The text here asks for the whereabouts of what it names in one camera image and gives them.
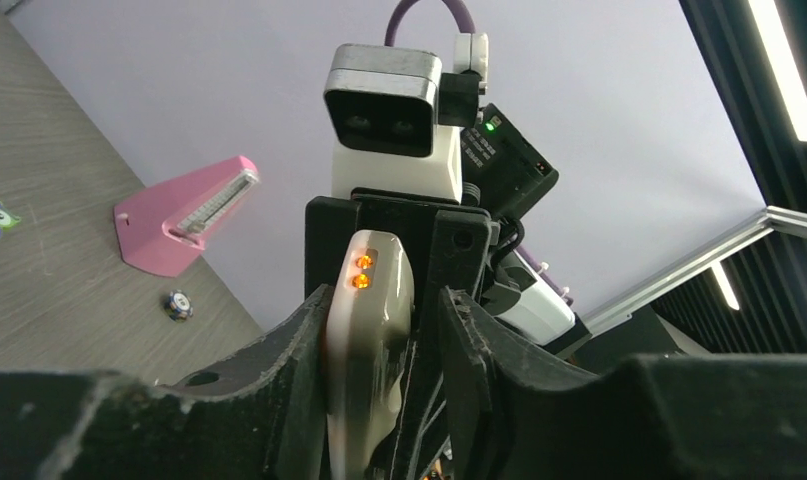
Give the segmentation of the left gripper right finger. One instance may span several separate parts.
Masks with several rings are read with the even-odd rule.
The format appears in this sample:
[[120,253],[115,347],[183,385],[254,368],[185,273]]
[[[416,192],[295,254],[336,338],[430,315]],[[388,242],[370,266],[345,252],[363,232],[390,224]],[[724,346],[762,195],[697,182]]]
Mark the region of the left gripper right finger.
[[571,390],[593,374],[510,331],[465,291],[444,288],[437,314],[448,431],[460,479],[578,479],[581,450]]

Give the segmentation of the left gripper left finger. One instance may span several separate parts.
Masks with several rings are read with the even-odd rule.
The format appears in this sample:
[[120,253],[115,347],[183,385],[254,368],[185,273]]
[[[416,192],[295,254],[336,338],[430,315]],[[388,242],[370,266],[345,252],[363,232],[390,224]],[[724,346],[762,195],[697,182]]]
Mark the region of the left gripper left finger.
[[318,287],[282,324],[170,387],[184,425],[166,479],[317,479],[325,446]]

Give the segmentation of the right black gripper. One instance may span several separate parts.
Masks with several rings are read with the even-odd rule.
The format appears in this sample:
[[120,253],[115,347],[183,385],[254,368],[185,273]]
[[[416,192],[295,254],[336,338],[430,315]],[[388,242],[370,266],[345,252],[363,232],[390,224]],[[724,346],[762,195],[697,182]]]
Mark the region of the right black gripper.
[[354,233],[394,234],[409,258],[416,304],[433,302],[445,287],[482,295],[493,221],[478,207],[425,197],[363,192],[350,199],[317,196],[305,207],[304,295],[338,278]]

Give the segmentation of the beige remote control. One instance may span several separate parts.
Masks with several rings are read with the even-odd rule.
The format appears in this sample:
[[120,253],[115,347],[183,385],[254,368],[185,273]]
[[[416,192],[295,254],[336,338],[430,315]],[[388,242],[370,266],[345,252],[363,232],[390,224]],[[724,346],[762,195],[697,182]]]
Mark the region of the beige remote control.
[[350,240],[326,322],[330,475],[362,479],[402,408],[401,378],[415,287],[401,240],[360,230]]

